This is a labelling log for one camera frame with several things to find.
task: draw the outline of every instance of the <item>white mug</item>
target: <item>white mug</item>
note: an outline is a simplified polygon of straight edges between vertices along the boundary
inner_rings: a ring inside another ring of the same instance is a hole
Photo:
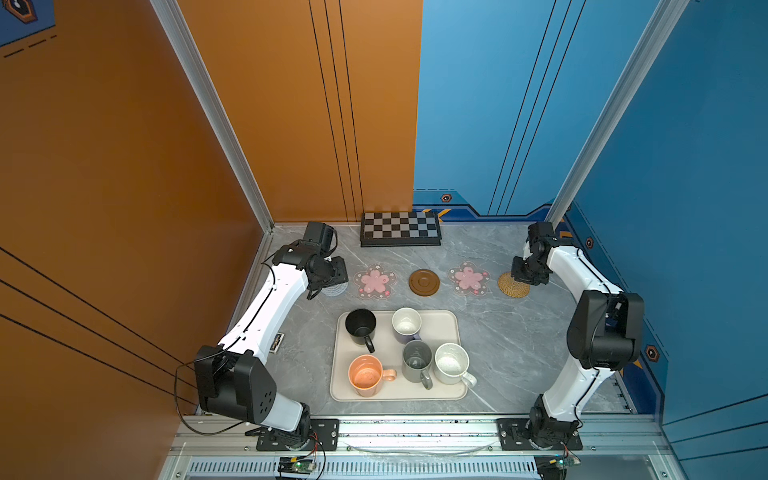
[[[469,355],[456,343],[443,343],[435,352],[435,376],[446,385],[464,382],[468,387],[477,385],[478,380],[467,372]]]

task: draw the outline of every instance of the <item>checkered board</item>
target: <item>checkered board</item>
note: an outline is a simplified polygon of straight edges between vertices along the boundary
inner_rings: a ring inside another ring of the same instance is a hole
[[[435,212],[391,212],[363,214],[361,247],[439,245],[440,221]]]

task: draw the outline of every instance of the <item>marble table surface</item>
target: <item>marble table surface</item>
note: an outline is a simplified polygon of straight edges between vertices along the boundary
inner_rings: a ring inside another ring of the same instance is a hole
[[[278,391],[310,405],[314,414],[369,413],[528,413],[536,397],[557,378],[568,350],[565,331],[576,302],[562,281],[552,275],[548,285],[531,288],[515,299],[499,291],[496,280],[511,268],[512,257],[522,254],[526,223],[442,225],[440,247],[368,247],[359,245],[359,227],[336,227],[339,247],[334,255],[346,261],[350,279],[373,264],[398,277],[385,299],[361,299],[350,282],[337,297],[302,296],[296,301],[281,332],[283,344],[267,360],[267,370]],[[270,253],[302,237],[304,226],[276,227]],[[463,261],[489,273],[485,296],[459,296],[448,271]],[[437,273],[439,291],[417,296],[408,287],[410,274],[419,269]],[[411,402],[337,402],[329,392],[336,322],[357,308],[397,310],[451,310],[458,318],[459,334],[470,355],[470,371],[478,385],[460,400]],[[613,379],[603,383],[585,412],[628,412]]]

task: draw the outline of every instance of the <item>black mounting plate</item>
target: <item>black mounting plate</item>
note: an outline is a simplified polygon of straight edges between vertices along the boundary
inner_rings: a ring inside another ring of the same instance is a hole
[[[315,433],[326,452],[336,451],[339,440],[338,419],[310,419],[310,437],[313,437]],[[313,448],[315,448],[315,443],[307,442],[301,449],[291,450],[266,429],[261,430],[259,441],[256,443],[256,450],[259,452],[310,452]]]
[[[498,430],[498,440],[502,443],[502,450],[541,450],[537,449],[531,444],[531,440],[528,438],[528,431],[525,425],[528,423],[528,419],[496,419],[496,429]],[[567,443],[568,450],[582,450],[584,446],[581,444],[581,437],[570,437]],[[543,452],[550,452],[551,450],[558,450],[557,446],[553,446],[551,449],[542,450]]]

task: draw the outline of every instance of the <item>orange wall panel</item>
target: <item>orange wall panel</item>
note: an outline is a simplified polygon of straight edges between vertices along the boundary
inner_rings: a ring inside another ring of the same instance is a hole
[[[411,209],[421,2],[180,6],[275,221]]]
[[[151,5],[55,14],[0,47],[3,478],[155,478],[262,233]]]
[[[307,1],[231,5],[180,2],[273,219],[346,221]]]
[[[411,210],[422,2],[342,0],[338,5],[363,203],[369,212]],[[344,75],[339,78],[346,81]]]

